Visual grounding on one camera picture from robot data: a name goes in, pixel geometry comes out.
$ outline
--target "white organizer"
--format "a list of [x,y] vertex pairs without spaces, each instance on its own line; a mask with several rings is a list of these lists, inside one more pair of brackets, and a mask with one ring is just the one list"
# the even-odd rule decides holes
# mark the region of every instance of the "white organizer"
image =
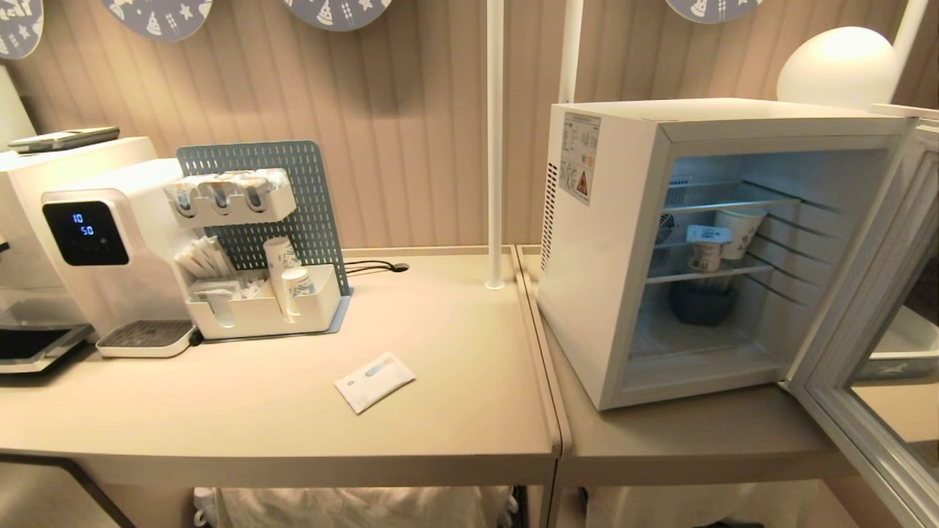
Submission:
[[912,380],[933,382],[939,375],[939,328],[918,313],[901,306],[881,337],[859,380]]
[[192,208],[195,210],[192,218],[180,214],[173,200],[166,200],[166,202],[176,214],[179,225],[188,228],[280,222],[297,208],[293,187],[289,182],[268,193],[268,207],[261,212],[248,207],[248,199],[244,194],[230,194],[225,212],[219,211],[211,198],[197,196],[192,199]]
[[316,293],[295,298],[300,314],[292,321],[281,313],[269,281],[261,290],[264,297],[228,302],[233,324],[222,325],[208,303],[186,301],[186,307],[206,339],[325,332],[341,300],[336,270],[331,264],[304,267],[310,272]]

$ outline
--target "warning label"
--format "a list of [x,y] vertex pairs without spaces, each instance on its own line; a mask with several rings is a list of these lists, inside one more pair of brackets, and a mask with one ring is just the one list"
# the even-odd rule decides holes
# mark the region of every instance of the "warning label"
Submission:
[[590,205],[593,163],[600,137],[600,117],[564,114],[561,173],[558,185],[585,205]]

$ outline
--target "wall decal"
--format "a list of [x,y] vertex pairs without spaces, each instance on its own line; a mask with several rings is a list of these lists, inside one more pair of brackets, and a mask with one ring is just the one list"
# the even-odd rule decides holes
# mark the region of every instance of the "wall decal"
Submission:
[[0,59],[24,58],[42,38],[42,0],[0,0]]
[[283,0],[293,14],[327,31],[352,31],[372,23],[392,0]]
[[185,39],[198,31],[212,8],[212,0],[101,0],[101,3],[134,32],[167,42]]
[[692,22],[722,23],[742,17],[762,0],[667,0],[678,14]]

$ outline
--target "fridge shelf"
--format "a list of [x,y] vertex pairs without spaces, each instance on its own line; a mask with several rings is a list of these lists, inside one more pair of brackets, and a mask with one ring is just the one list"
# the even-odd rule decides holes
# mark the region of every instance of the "fridge shelf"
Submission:
[[656,251],[668,251],[666,258],[654,256],[653,266],[650,267],[646,284],[662,284],[693,279],[709,279],[726,277],[729,275],[747,275],[751,273],[771,272],[773,266],[761,262],[752,256],[744,256],[740,260],[722,260],[720,269],[715,272],[693,272],[688,266],[691,258],[691,244],[673,244],[656,246]]
[[[681,187],[682,189],[688,190],[689,192],[684,194],[684,199],[678,201],[678,203],[666,203],[663,213],[670,214],[688,214],[691,212],[705,212],[709,210],[732,210],[732,209],[745,209],[745,208],[771,208],[777,206],[786,206],[798,204],[802,200],[788,194],[777,193],[771,191],[764,187],[758,185],[753,185],[745,181],[741,181],[733,189],[733,192],[730,193],[730,196],[724,197],[715,196],[714,193],[705,192],[707,188],[721,187],[726,184],[725,181],[720,182],[721,185],[683,185],[676,186],[674,188]],[[690,192],[693,187],[697,187],[701,192]]]

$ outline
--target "cup in fridge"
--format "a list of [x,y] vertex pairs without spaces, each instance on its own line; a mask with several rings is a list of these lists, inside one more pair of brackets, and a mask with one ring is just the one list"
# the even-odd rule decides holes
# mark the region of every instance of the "cup in fridge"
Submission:
[[733,235],[726,227],[689,225],[686,240],[692,243],[688,267],[696,272],[716,272],[720,269],[722,248]]
[[765,216],[766,210],[760,208],[719,210],[715,225],[727,227],[733,233],[733,240],[724,246],[721,257],[728,260],[743,258]]

